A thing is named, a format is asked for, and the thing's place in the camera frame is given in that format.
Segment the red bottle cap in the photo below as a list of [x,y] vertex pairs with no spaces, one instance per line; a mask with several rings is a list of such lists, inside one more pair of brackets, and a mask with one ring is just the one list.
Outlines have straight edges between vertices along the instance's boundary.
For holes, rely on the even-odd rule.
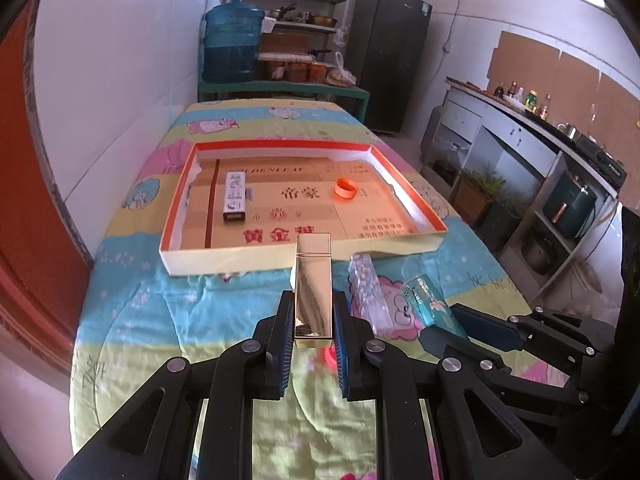
[[322,349],[322,359],[329,370],[332,370],[333,373],[337,372],[337,357],[333,346]]

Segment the white kitchen counter cabinet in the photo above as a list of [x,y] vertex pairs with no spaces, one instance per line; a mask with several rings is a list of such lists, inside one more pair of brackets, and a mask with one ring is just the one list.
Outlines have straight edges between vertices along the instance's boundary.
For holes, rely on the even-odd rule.
[[[506,180],[485,218],[472,226],[529,304],[562,307],[586,290],[620,302],[622,230],[615,188],[536,120],[452,80],[422,142],[422,174],[451,204],[463,169]],[[542,208],[565,171],[597,195],[578,238],[552,226]]]

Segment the green low table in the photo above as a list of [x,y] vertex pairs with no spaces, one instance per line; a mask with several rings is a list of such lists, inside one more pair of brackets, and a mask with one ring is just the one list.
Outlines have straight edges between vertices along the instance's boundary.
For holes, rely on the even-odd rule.
[[285,96],[313,96],[314,98],[327,98],[336,96],[355,102],[352,116],[360,122],[364,122],[370,101],[370,93],[358,87],[337,87],[330,84],[315,84],[314,82],[293,82],[287,80],[251,80],[232,82],[231,84],[210,84],[200,82],[198,84],[198,100],[200,102],[211,101],[236,94],[284,94]]

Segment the potted green plant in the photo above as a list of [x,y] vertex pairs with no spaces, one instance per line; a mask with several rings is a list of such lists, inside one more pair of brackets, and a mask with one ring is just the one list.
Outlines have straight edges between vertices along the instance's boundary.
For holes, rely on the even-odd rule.
[[454,187],[451,205],[468,226],[477,226],[501,194],[506,180],[495,171],[463,169]]

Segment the teal floral rectangular box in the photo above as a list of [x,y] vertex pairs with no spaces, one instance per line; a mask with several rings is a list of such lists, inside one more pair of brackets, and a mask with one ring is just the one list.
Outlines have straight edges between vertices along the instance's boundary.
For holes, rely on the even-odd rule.
[[410,278],[402,284],[401,291],[424,328],[437,326],[463,339],[468,338],[446,304],[442,291],[426,274]]

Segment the gold shiny rectangular box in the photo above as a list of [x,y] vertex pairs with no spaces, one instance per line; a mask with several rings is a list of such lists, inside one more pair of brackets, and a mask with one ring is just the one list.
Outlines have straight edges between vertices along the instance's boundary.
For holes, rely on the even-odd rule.
[[333,340],[331,235],[297,235],[294,272],[295,332],[299,347],[328,348]]

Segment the clear glitter rectangular case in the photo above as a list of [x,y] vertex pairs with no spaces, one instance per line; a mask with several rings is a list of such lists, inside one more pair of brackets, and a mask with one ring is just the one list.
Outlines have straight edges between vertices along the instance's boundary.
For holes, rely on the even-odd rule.
[[368,321],[376,336],[390,336],[394,330],[393,320],[378,274],[368,254],[360,252],[349,258],[348,281],[354,315]]

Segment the plastic bag of food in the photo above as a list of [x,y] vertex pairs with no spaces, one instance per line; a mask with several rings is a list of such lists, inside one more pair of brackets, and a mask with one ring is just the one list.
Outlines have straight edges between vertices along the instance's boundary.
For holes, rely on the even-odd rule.
[[334,87],[355,87],[356,77],[345,67],[344,56],[340,51],[335,52],[335,66],[326,74],[326,84]]

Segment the white cartoon rectangular box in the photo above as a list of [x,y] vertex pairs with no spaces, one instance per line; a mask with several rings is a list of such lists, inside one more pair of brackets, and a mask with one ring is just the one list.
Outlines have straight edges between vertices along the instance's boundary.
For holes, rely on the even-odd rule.
[[224,222],[244,221],[246,216],[246,173],[228,171],[224,180]]

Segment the translucent orange cap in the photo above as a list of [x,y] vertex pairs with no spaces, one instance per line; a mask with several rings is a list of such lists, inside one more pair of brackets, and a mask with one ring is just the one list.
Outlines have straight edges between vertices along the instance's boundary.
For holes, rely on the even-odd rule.
[[338,178],[334,182],[334,193],[342,200],[352,200],[358,191],[358,184],[349,178]]

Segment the blue water jug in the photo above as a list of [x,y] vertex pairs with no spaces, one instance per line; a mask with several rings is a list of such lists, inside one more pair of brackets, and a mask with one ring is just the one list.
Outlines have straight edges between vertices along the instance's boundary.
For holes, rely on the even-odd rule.
[[202,79],[232,84],[256,78],[265,12],[245,0],[230,0],[205,14]]

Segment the colourful cartoon sheep blanket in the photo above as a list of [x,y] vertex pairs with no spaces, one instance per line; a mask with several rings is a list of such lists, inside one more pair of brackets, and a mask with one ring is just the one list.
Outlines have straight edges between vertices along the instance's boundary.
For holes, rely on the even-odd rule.
[[[173,356],[205,361],[253,333],[273,315],[290,284],[285,270],[173,278],[160,260],[169,204],[192,145],[236,139],[305,139],[375,144],[376,137],[336,105],[273,99],[198,103],[171,125],[116,210],[101,245],[75,341],[70,434],[82,448],[104,422]],[[427,275],[448,304],[498,318],[528,304],[454,208],[390,148],[385,157],[430,203],[448,232],[434,252],[378,259],[375,270],[398,313],[390,340],[422,358],[419,324],[402,285]],[[257,479],[372,479],[374,406],[345,401],[323,349],[298,348],[278,402],[254,406]]]

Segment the orange-rimmed shallow cardboard tray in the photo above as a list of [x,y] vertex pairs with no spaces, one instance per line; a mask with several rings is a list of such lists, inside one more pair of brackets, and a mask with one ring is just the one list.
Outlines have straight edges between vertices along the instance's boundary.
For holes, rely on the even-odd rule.
[[[224,222],[228,171],[246,173],[244,221]],[[359,186],[352,200],[334,182]],[[160,258],[173,276],[285,269],[297,235],[329,233],[331,256],[434,252],[448,228],[372,144],[250,139],[194,144],[169,206]]]

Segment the black refrigerator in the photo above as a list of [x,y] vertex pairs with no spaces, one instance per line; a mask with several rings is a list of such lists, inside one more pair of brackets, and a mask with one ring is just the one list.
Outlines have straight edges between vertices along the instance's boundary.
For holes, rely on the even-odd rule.
[[423,0],[356,0],[345,67],[370,94],[363,119],[370,130],[400,133],[431,16]]

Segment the red wooden door frame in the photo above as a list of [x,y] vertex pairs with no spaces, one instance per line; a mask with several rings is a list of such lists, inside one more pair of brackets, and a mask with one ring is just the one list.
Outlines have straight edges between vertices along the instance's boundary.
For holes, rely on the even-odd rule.
[[55,200],[38,138],[39,3],[27,0],[1,38],[1,326],[68,376],[91,264]]

